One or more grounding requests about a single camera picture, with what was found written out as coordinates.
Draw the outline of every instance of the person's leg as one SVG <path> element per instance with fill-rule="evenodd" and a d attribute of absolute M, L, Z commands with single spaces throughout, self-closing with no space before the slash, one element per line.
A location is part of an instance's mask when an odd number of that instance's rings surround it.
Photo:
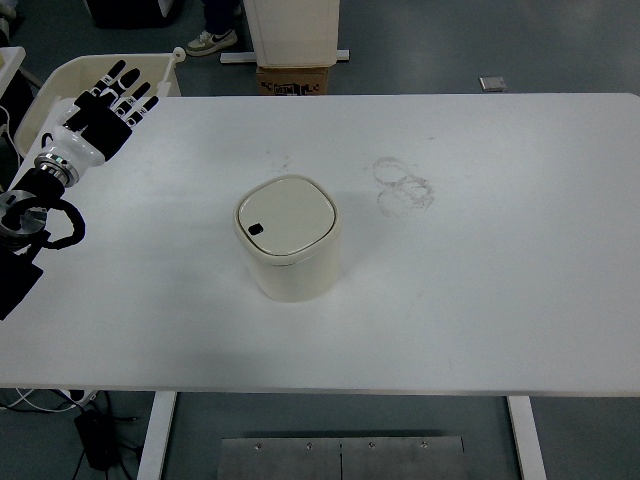
<path fill-rule="evenodd" d="M 203 0 L 205 30 L 214 35 L 224 35 L 233 29 L 233 10 L 237 0 Z"/>
<path fill-rule="evenodd" d="M 202 0 L 205 29 L 185 49 L 188 55 L 200 57 L 227 48 L 238 41 L 233 29 L 234 10 L 239 0 Z"/>

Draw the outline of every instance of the cardboard box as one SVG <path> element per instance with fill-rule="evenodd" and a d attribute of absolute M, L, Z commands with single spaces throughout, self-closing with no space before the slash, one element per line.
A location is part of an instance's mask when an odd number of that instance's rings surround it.
<path fill-rule="evenodd" d="M 258 67 L 256 77 L 260 95 L 326 95 L 329 83 L 329 67 Z"/>

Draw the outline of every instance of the white cable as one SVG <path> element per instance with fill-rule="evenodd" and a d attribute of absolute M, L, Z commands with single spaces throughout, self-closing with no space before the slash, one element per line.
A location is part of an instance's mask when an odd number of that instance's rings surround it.
<path fill-rule="evenodd" d="M 7 405 L 7 407 L 9 408 L 13 408 L 16 405 L 20 405 L 22 402 L 24 402 L 24 400 L 31 395 L 33 392 L 35 392 L 35 390 L 29 390 L 27 393 L 23 394 L 20 389 L 16 388 L 16 390 L 18 391 L 18 395 L 20 395 L 20 398 L 18 400 L 16 400 L 15 402 L 13 402 L 11 405 Z M 0 410 L 6 410 L 5 407 L 0 407 Z"/>
<path fill-rule="evenodd" d="M 20 168 L 20 164 L 22 163 L 20 161 L 20 153 L 18 153 L 18 149 L 16 148 L 16 144 L 13 143 L 13 138 L 11 138 L 11 131 L 9 130 L 9 120 L 11 119 L 11 115 L 9 115 L 9 111 L 4 108 L 2 105 L 0 105 L 0 108 L 4 111 L 4 113 L 7 114 L 7 138 L 9 139 L 9 143 L 11 144 L 11 146 L 13 147 L 13 149 L 16 152 L 16 156 L 18 157 L 18 168 Z"/>
<path fill-rule="evenodd" d="M 42 407 L 39 407 L 38 405 L 34 405 L 33 403 L 31 403 L 29 400 L 27 400 L 27 396 L 26 395 L 22 395 L 22 393 L 20 392 L 19 389 L 16 388 L 16 391 L 20 394 L 20 401 L 24 401 L 24 402 L 28 403 L 29 405 L 31 405 L 33 408 L 35 408 L 37 410 L 41 410 L 43 412 L 62 413 L 62 412 L 68 412 L 72 408 L 76 408 L 76 404 L 74 403 L 69 408 L 65 408 L 64 410 L 49 410 L 48 408 L 42 408 Z"/>

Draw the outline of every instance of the white trash can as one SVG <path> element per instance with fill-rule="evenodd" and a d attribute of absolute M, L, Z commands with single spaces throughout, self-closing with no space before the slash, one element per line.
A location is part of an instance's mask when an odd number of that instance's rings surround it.
<path fill-rule="evenodd" d="M 244 0 L 259 67 L 330 67 L 340 0 Z"/>
<path fill-rule="evenodd" d="M 238 203 L 234 229 L 249 253 L 258 286 L 280 302 L 314 298 L 340 272 L 342 220 L 313 180 L 286 175 L 266 182 Z"/>

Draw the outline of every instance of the small trash can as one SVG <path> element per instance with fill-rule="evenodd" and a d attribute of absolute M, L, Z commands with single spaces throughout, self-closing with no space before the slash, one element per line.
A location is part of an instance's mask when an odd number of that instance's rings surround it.
<path fill-rule="evenodd" d="M 285 175 L 251 190 L 235 209 L 234 229 L 251 275 L 274 300 L 309 300 L 338 277 L 342 220 L 309 178 Z"/>

